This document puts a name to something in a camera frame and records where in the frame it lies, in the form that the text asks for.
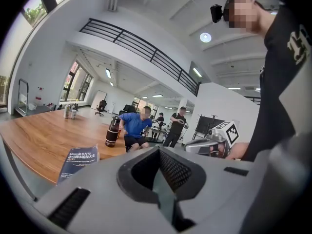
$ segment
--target white column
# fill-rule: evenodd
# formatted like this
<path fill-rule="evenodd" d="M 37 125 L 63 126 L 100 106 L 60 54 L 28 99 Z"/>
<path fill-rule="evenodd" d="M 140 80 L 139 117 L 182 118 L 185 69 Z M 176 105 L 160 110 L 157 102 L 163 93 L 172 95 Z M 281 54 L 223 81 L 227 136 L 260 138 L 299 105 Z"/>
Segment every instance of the white column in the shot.
<path fill-rule="evenodd" d="M 186 107 L 186 103 L 187 103 L 187 99 L 186 98 L 182 98 L 179 104 L 179 107 L 177 108 L 177 113 L 180 111 L 181 107 Z"/>

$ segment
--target round ceiling light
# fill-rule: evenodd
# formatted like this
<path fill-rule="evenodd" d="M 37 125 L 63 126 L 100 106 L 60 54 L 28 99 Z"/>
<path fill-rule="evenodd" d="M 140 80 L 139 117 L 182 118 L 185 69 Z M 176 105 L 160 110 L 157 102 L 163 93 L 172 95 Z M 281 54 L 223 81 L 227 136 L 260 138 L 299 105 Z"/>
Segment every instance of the round ceiling light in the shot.
<path fill-rule="evenodd" d="M 211 35 L 208 33 L 203 33 L 200 35 L 200 40 L 203 42 L 210 42 L 211 41 Z"/>

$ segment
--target blue t-shirt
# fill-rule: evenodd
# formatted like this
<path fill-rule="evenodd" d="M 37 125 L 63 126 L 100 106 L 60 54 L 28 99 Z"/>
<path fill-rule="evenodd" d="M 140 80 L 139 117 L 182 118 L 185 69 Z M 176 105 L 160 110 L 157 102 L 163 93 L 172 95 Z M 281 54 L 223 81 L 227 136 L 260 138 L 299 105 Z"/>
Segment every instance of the blue t-shirt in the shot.
<path fill-rule="evenodd" d="M 141 138 L 140 134 L 144 128 L 152 126 L 152 120 L 146 119 L 141 120 L 140 114 L 129 113 L 119 116 L 122 120 L 125 121 L 124 128 L 128 132 L 125 136 L 133 136 L 134 138 Z"/>

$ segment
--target book cover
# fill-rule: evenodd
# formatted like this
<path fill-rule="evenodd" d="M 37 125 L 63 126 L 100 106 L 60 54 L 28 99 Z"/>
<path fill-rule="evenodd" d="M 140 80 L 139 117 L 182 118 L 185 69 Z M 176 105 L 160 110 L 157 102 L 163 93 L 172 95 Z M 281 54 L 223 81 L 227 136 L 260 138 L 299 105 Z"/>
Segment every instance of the book cover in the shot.
<path fill-rule="evenodd" d="M 57 185 L 86 165 L 98 161 L 98 145 L 94 147 L 73 148 L 67 155 L 58 176 Z"/>

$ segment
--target black chair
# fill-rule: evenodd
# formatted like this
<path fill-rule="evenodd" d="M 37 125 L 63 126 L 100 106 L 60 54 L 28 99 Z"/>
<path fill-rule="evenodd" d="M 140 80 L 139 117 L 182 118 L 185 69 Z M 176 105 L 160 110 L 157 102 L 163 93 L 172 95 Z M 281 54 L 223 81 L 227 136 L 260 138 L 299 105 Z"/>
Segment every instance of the black chair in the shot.
<path fill-rule="evenodd" d="M 99 105 L 97 105 L 98 112 L 96 112 L 95 115 L 99 114 L 100 116 L 104 116 L 104 114 L 101 114 L 101 112 L 104 111 L 104 108 L 106 105 L 107 105 L 106 101 L 104 101 L 104 100 L 100 101 Z"/>

